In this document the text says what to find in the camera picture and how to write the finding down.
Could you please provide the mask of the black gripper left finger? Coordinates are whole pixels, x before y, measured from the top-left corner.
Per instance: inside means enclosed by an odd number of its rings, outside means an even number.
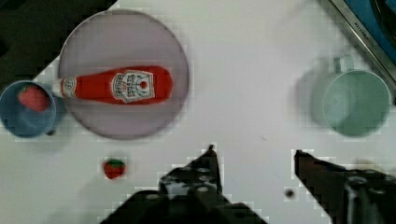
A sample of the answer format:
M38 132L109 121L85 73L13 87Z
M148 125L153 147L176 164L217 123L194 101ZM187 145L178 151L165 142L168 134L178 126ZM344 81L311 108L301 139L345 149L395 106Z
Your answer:
M161 177L157 190L129 197L100 224L267 224L243 203L222 194L213 146Z

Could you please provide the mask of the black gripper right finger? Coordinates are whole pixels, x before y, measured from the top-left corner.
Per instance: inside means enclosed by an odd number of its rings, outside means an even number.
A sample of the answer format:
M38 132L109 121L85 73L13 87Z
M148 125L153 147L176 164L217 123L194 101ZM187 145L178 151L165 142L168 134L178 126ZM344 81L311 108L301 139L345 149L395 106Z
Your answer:
M395 177L373 169L347 169L298 150L294 173L332 224L396 224Z

